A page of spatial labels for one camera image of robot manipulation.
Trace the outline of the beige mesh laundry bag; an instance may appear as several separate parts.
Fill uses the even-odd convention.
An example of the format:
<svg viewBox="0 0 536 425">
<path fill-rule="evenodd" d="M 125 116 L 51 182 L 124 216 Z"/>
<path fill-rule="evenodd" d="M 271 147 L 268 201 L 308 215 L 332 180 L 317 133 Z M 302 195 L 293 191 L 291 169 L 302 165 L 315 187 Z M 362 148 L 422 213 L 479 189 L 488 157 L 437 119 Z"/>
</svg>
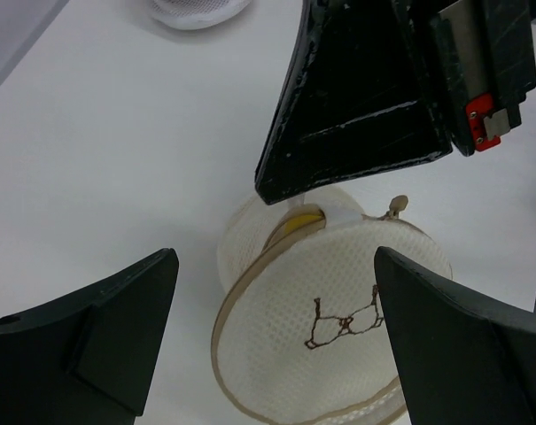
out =
<svg viewBox="0 0 536 425">
<path fill-rule="evenodd" d="M 407 411 L 375 277 L 389 247 L 448 277 L 440 247 L 403 220 L 404 195 L 371 216 L 327 186 L 267 205 L 250 196 L 217 250 L 226 296 L 214 323 L 216 382 L 265 424 L 392 424 Z M 285 235 L 305 213 L 323 220 Z"/>
</svg>

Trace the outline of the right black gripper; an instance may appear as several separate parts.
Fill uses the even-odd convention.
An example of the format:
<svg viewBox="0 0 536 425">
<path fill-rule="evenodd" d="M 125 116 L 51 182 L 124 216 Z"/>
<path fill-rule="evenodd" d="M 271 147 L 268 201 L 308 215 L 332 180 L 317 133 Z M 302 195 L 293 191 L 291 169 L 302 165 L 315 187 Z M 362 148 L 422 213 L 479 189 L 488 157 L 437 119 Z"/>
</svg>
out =
<svg viewBox="0 0 536 425">
<path fill-rule="evenodd" d="M 306 1 L 255 189 L 309 190 L 485 151 L 536 87 L 536 1 Z"/>
</svg>

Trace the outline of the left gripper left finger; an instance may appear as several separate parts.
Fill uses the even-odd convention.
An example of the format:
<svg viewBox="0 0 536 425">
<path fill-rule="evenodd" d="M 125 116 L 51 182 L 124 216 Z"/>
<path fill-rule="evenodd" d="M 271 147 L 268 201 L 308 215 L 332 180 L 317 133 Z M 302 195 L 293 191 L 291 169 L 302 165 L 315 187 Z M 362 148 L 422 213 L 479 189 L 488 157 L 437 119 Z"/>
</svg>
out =
<svg viewBox="0 0 536 425">
<path fill-rule="evenodd" d="M 167 248 L 0 318 L 0 424 L 132 424 L 144 413 L 179 261 Z"/>
</svg>

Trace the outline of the yellow bra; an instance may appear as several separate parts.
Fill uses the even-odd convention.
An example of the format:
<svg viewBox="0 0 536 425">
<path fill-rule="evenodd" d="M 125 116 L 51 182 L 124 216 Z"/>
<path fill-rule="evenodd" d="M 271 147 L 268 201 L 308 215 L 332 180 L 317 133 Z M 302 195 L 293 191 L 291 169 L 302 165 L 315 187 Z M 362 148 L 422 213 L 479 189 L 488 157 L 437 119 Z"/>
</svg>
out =
<svg viewBox="0 0 536 425">
<path fill-rule="evenodd" d="M 290 217 L 283 225 L 283 232 L 285 235 L 288 235 L 299 228 L 303 228 L 321 220 L 323 220 L 323 215 L 314 213 L 305 213 Z"/>
</svg>

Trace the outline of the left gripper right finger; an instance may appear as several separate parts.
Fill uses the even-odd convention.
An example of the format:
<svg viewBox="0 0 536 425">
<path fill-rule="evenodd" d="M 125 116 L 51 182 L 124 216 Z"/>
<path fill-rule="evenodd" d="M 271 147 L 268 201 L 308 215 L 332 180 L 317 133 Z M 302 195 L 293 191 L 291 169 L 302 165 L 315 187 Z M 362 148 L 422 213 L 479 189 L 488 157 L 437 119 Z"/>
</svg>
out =
<svg viewBox="0 0 536 425">
<path fill-rule="evenodd" d="M 536 313 L 391 248 L 374 266 L 412 423 L 536 424 Z"/>
</svg>

